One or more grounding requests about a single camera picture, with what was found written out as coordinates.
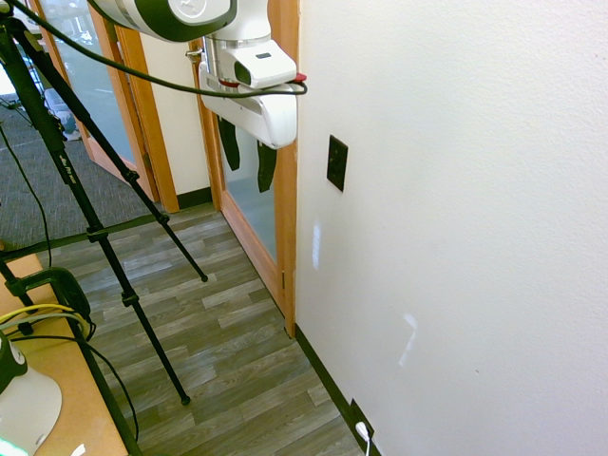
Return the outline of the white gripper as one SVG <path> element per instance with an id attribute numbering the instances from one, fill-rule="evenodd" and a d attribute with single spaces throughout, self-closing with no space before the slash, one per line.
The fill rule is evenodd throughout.
<path id="1" fill-rule="evenodd" d="M 222 97 L 202 95 L 204 105 L 219 115 L 219 136 L 231 170 L 240 168 L 237 129 L 246 131 L 259 141 L 257 187 L 260 193 L 270 189 L 276 170 L 277 149 L 295 141 L 297 107 L 293 90 L 288 85 L 275 89 L 288 95 L 269 94 L 252 96 L 246 85 L 227 86 L 209 73 L 205 63 L 199 64 L 201 90 L 222 94 Z"/>

